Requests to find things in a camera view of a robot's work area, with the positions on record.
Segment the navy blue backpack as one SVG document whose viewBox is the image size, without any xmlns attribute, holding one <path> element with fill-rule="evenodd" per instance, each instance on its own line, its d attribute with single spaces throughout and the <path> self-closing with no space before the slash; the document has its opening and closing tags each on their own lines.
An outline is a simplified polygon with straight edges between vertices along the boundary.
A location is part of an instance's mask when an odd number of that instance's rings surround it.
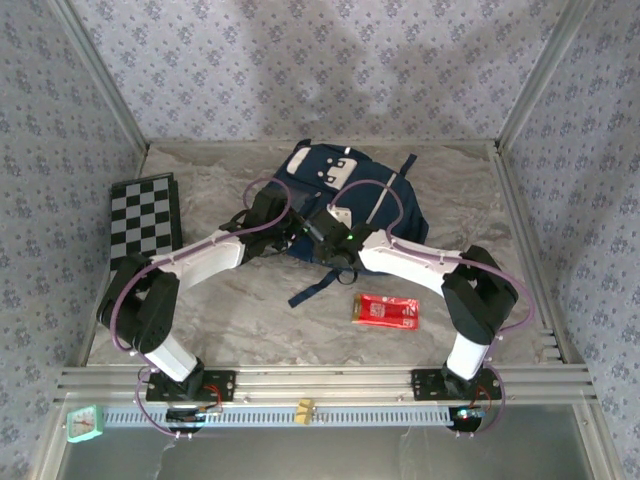
<svg viewBox="0 0 640 480">
<path fill-rule="evenodd" d="M 367 223 L 401 239 L 423 243 L 429 225 L 406 177 L 415 160 L 410 155 L 399 170 L 393 170 L 351 147 L 302 140 L 262 188 L 284 192 L 285 209 L 273 221 L 257 227 L 267 228 L 282 220 L 299 221 L 300 231 L 285 254 L 318 265 L 322 264 L 312 260 L 313 242 L 302 227 L 318 211 L 327 211 L 329 205 L 349 208 L 353 227 Z M 253 201 L 245 203 L 229 223 L 253 228 L 246 220 Z M 335 281 L 349 285 L 359 275 L 368 274 L 323 266 L 328 269 L 325 277 L 290 298 L 291 307 L 297 307 Z"/>
</svg>

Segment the red packet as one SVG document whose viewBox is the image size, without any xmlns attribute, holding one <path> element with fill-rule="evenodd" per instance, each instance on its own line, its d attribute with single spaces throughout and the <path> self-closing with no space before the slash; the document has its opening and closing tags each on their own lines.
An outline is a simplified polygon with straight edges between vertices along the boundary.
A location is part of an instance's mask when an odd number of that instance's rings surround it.
<svg viewBox="0 0 640 480">
<path fill-rule="evenodd" d="M 352 322 L 397 330 L 419 329 L 420 302 L 413 298 L 356 294 Z"/>
</svg>

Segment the black grey chessboard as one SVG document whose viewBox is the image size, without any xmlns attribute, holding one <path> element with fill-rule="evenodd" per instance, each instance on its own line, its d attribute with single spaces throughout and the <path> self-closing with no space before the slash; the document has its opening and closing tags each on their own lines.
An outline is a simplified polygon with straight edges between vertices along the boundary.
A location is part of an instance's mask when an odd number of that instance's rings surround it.
<svg viewBox="0 0 640 480">
<path fill-rule="evenodd" d="M 115 183 L 110 189 L 110 273 L 130 254 L 183 247 L 178 182 L 172 173 Z"/>
</svg>

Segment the black round controller board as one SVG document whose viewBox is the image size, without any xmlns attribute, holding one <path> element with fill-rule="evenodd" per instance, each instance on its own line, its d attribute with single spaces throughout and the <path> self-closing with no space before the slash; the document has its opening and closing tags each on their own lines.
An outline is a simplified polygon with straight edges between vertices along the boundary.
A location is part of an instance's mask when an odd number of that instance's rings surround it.
<svg viewBox="0 0 640 480">
<path fill-rule="evenodd" d="M 449 430 L 456 434 L 474 434 L 480 428 L 486 413 L 480 407 L 460 406 L 450 407 L 449 416 Z"/>
<path fill-rule="evenodd" d="M 199 432 L 206 420 L 207 410 L 196 408 L 169 408 L 165 413 L 165 423 L 175 434 L 195 434 Z"/>
</svg>

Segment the grey metal panel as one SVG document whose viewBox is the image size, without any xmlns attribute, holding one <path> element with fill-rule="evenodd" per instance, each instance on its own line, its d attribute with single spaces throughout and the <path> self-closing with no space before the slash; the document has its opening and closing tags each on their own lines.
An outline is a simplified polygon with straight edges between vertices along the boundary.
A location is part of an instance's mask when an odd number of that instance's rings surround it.
<svg viewBox="0 0 640 480">
<path fill-rule="evenodd" d="M 242 423 L 176 440 L 123 409 L 104 432 L 52 435 L 36 480 L 624 480 L 572 406 L 511 406 L 475 435 L 443 426 Z"/>
</svg>

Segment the mint green alarm clock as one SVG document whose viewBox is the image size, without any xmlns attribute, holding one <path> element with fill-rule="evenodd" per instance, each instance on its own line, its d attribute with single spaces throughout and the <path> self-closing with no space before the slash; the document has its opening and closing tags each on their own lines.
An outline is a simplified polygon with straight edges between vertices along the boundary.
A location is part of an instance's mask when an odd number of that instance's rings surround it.
<svg viewBox="0 0 640 480">
<path fill-rule="evenodd" d="M 70 411 L 66 416 L 66 438 L 69 443 L 92 440 L 104 433 L 104 412 L 98 405 Z"/>
</svg>

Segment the aluminium front frame rail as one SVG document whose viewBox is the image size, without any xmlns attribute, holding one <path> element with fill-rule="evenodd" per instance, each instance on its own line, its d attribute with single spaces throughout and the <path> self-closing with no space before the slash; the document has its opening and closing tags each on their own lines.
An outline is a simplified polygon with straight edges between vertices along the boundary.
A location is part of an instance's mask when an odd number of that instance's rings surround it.
<svg viewBox="0 0 640 480">
<path fill-rule="evenodd" d="M 137 365 L 90 366 L 62 370 L 53 401 L 128 405 L 138 380 Z M 310 398 L 318 406 L 413 404 L 410 366 L 248 366 L 236 374 L 230 406 L 295 406 Z M 511 405 L 593 404 L 597 395 L 581 364 L 501 365 L 502 398 L 479 396 L 477 403 Z M 453 406 L 459 401 L 427 400 Z"/>
</svg>

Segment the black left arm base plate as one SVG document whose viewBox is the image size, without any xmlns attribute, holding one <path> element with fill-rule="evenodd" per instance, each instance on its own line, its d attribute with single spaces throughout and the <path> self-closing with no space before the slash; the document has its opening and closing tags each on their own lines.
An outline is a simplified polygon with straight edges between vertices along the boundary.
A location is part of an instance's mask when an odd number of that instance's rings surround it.
<svg viewBox="0 0 640 480">
<path fill-rule="evenodd" d="M 152 373 L 148 380 L 145 400 L 148 402 L 229 402 L 234 399 L 236 372 L 204 369 L 177 382 L 168 375 Z"/>
</svg>

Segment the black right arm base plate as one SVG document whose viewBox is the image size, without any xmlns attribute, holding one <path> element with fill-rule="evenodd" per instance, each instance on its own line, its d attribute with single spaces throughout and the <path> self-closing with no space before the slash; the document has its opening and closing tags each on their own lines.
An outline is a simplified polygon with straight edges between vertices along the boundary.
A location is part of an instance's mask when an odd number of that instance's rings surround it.
<svg viewBox="0 0 640 480">
<path fill-rule="evenodd" d="M 416 401 L 471 401 L 478 392 L 486 392 L 491 400 L 502 398 L 501 382 L 488 368 L 480 369 L 471 380 L 461 379 L 446 368 L 417 368 L 411 371 L 410 381 Z"/>
</svg>

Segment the aluminium side frame rail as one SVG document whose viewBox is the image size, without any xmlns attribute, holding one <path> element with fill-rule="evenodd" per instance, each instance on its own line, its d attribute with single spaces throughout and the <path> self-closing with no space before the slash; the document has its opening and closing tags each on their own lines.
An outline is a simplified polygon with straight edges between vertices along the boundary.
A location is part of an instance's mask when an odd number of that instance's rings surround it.
<svg viewBox="0 0 640 480">
<path fill-rule="evenodd" d="M 548 284 L 544 279 L 543 265 L 537 255 L 538 242 L 528 224 L 527 209 L 518 191 L 517 180 L 495 143 L 489 143 L 487 152 L 502 189 L 524 277 L 536 304 L 536 317 L 544 327 L 544 335 L 553 336 L 555 339 L 554 346 L 543 347 L 542 358 L 547 363 L 577 363 L 575 352 L 565 335 L 563 315 L 553 304 Z"/>
</svg>

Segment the aluminium frame post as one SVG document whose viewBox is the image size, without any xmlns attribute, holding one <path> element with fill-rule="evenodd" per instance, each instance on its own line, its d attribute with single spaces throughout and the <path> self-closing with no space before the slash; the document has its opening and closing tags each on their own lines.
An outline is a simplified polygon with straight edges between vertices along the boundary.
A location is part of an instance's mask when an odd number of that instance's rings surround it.
<svg viewBox="0 0 640 480">
<path fill-rule="evenodd" d="M 504 153 L 512 147 L 595 3 L 596 0 L 566 0 L 541 54 L 496 138 L 496 149 L 499 153 Z"/>
</svg>

